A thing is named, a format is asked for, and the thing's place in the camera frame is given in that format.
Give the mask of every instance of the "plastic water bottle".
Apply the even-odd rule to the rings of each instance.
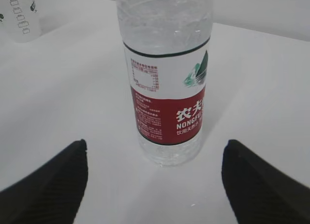
[[[200,151],[213,0],[117,0],[139,142],[160,165]]]

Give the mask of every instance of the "white wall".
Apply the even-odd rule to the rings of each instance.
[[[310,0],[215,0],[215,22],[310,41]]]

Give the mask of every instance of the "white table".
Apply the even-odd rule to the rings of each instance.
[[[0,32],[0,190],[72,141],[90,177],[76,224],[232,224],[221,183],[231,138],[310,186],[310,44],[215,24],[204,148],[160,168],[138,146],[115,3],[43,0],[44,35]]]

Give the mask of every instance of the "water bottle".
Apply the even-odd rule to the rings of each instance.
[[[37,0],[0,0],[0,26],[12,39],[25,43],[41,35]]]
[[[117,0],[139,143],[178,165],[202,146],[213,0]]]

